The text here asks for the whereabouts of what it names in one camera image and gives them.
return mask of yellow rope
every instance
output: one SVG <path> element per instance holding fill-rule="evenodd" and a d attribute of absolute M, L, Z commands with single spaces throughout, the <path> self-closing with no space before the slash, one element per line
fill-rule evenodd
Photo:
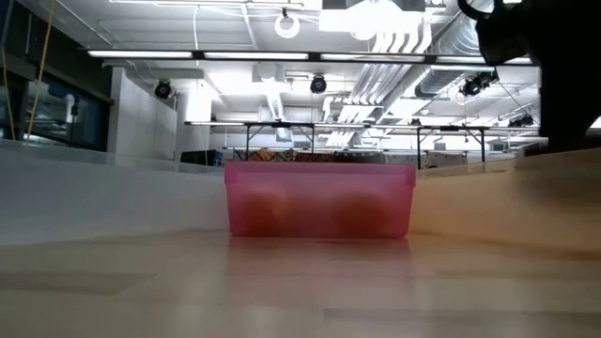
<path fill-rule="evenodd" d="M 15 136 L 15 125 L 12 120 L 12 105 L 10 104 L 10 91 L 8 90 L 8 71 L 7 71 L 7 54 L 2 48 L 2 72 L 4 73 L 4 91 L 7 94 L 7 106 L 8 106 L 8 118 L 10 119 L 10 134 L 12 135 L 12 141 L 17 141 Z"/>
<path fill-rule="evenodd" d="M 31 109 L 31 119 L 29 120 L 29 129 L 27 131 L 27 142 L 29 145 L 29 139 L 31 138 L 31 130 L 34 127 L 34 119 L 36 118 L 36 110 L 38 109 L 39 101 L 39 88 L 41 84 L 41 77 L 44 74 L 44 66 L 46 65 L 46 54 L 48 53 L 48 41 L 50 40 L 50 32 L 53 28 L 54 8 L 56 7 L 56 0 L 50 0 L 50 14 L 48 15 L 48 28 L 46 29 L 46 40 L 44 41 L 44 51 L 41 55 L 41 63 L 39 65 L 38 82 L 36 83 L 36 96 L 34 97 L 34 106 Z"/>

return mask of ductwork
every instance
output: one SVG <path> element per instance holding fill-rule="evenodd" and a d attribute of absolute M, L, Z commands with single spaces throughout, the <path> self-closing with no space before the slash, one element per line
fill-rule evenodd
<path fill-rule="evenodd" d="M 479 55 L 475 24 L 476 22 L 468 17 L 460 17 L 443 38 L 432 44 L 428 52 L 430 54 Z M 434 98 L 462 75 L 463 71 L 461 70 L 429 68 L 428 74 L 415 87 L 415 96 Z"/>
<path fill-rule="evenodd" d="M 480 10 L 492 9 L 490 0 L 473 0 L 471 4 Z M 456 55 L 479 55 L 478 36 L 475 30 L 475 21 L 459 15 L 458 19 L 451 24 L 444 35 L 433 43 L 426 51 L 427 54 L 456 54 Z M 430 102 L 430 98 L 440 95 L 449 85 L 455 83 L 461 76 L 463 70 L 440 70 L 432 69 L 430 66 L 413 66 L 403 77 L 399 85 L 384 101 L 385 109 L 391 109 L 393 104 L 402 96 L 416 96 L 424 100 L 415 100 L 410 107 L 402 109 L 401 112 L 393 114 L 409 117 L 422 109 Z"/>

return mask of wooden surface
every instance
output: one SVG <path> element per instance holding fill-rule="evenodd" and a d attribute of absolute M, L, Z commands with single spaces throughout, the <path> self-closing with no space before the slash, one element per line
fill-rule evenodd
<path fill-rule="evenodd" d="M 0 248 L 0 337 L 601 337 L 601 257 L 191 232 Z"/>
<path fill-rule="evenodd" d="M 601 252 L 601 149 L 422 171 L 410 228 Z"/>

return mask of wooden floor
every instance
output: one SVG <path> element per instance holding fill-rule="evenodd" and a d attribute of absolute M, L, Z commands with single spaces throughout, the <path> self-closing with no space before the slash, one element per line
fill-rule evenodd
<path fill-rule="evenodd" d="M 0 337 L 601 337 L 601 256 L 226 233 L 0 248 Z"/>

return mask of white panel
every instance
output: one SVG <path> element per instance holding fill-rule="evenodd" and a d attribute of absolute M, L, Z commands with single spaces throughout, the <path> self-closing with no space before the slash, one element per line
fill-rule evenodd
<path fill-rule="evenodd" d="M 117 155 L 173 159 L 176 112 L 114 69 L 109 151 Z"/>
<path fill-rule="evenodd" d="M 0 156 L 0 246 L 228 225 L 222 176 Z"/>

